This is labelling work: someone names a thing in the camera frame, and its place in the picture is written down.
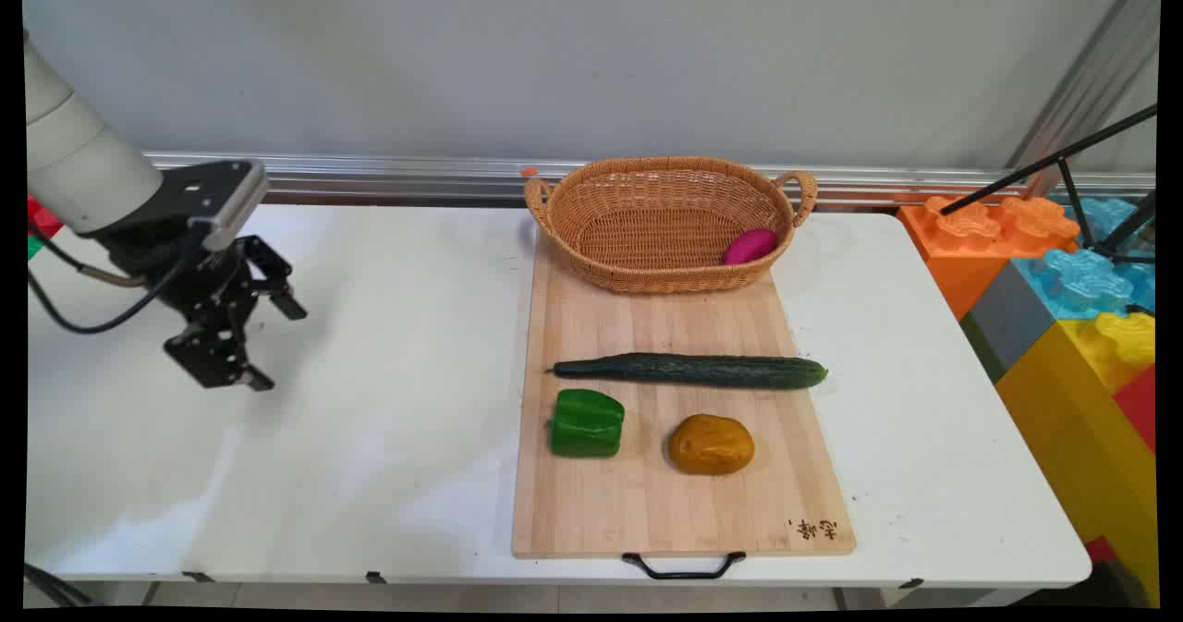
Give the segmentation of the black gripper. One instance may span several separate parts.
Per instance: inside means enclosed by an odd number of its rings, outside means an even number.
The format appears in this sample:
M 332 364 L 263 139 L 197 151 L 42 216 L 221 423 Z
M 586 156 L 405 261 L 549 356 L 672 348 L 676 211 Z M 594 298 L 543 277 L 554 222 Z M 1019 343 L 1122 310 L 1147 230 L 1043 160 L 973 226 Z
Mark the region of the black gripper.
M 203 389 L 274 389 L 274 381 L 250 361 L 246 324 L 259 294 L 287 320 L 308 318 L 290 285 L 293 268 L 259 237 L 235 238 L 224 250 L 206 250 L 203 234 L 198 226 L 150 223 L 98 237 L 115 268 L 146 285 L 146 294 L 97 328 L 114 330 L 148 303 L 164 303 L 186 322 L 180 335 L 164 341 L 164 354 Z

